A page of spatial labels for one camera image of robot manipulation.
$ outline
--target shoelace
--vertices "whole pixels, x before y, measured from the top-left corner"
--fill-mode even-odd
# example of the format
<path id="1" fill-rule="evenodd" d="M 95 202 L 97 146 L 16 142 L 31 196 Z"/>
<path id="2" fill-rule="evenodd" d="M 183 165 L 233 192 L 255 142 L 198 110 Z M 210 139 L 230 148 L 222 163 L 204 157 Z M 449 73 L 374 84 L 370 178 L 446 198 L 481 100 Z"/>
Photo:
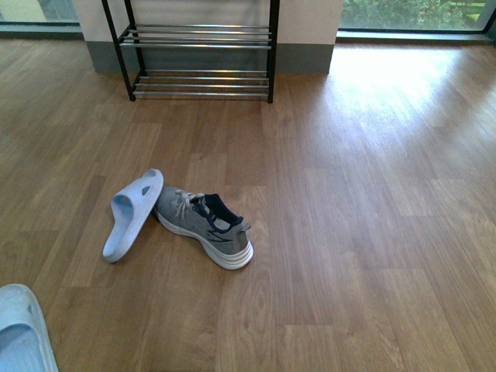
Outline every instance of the shoelace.
<path id="1" fill-rule="evenodd" d="M 205 194 L 193 194 L 192 192 L 182 190 L 177 190 L 176 194 L 181 197 L 181 203 L 179 204 L 179 209 L 177 210 L 176 215 L 181 213 L 182 219 L 184 218 L 184 211 L 186 210 L 186 207 L 191 208 L 191 200 L 205 196 Z"/>

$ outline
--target sneaker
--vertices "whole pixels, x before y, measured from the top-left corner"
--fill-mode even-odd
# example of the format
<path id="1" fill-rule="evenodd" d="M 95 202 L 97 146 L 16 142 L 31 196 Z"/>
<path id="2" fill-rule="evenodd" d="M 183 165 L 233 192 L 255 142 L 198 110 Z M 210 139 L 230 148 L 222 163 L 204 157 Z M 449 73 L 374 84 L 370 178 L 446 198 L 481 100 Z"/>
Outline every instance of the sneaker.
<path id="1" fill-rule="evenodd" d="M 253 257 L 250 224 L 228 210 L 217 194 L 164 187 L 155 212 L 166 229 L 199 240 L 208 256 L 227 270 L 239 269 Z"/>

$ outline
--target tree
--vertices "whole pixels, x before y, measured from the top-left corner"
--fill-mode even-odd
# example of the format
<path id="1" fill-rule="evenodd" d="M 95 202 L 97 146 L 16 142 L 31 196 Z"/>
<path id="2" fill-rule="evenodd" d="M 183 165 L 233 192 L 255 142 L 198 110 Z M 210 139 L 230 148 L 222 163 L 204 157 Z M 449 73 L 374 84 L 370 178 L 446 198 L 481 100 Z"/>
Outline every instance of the tree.
<path id="1" fill-rule="evenodd" d="M 344 0 L 341 27 L 461 29 L 463 15 L 447 0 Z"/>

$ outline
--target window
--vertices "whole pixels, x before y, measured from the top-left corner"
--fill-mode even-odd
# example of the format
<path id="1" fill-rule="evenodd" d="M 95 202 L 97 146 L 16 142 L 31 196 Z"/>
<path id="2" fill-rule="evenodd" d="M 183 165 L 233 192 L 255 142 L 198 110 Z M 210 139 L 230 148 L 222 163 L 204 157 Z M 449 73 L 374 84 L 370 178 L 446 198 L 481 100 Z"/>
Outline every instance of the window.
<path id="1" fill-rule="evenodd" d="M 71 0 L 0 0 L 2 23 L 76 23 Z"/>
<path id="2" fill-rule="evenodd" d="M 480 32 L 496 0 L 344 0 L 341 29 Z"/>

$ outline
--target metal shoe rack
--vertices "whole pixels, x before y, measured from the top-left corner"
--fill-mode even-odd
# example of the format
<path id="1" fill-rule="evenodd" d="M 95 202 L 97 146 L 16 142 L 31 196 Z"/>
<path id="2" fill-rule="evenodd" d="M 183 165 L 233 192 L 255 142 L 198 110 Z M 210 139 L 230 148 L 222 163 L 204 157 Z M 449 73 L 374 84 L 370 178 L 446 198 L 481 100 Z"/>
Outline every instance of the metal shoe rack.
<path id="1" fill-rule="evenodd" d="M 122 70 L 129 99 L 147 95 L 162 97 L 207 97 L 266 99 L 274 97 L 274 73 L 277 49 L 279 0 L 270 0 L 268 26 L 204 25 L 204 24 L 137 24 L 131 0 L 126 5 L 129 25 L 117 36 L 108 0 L 102 0 L 108 27 Z M 139 72 L 131 83 L 122 49 L 133 48 Z M 146 69 L 144 48 L 193 48 L 196 50 L 266 50 L 267 67 L 264 71 L 244 70 L 191 70 Z"/>

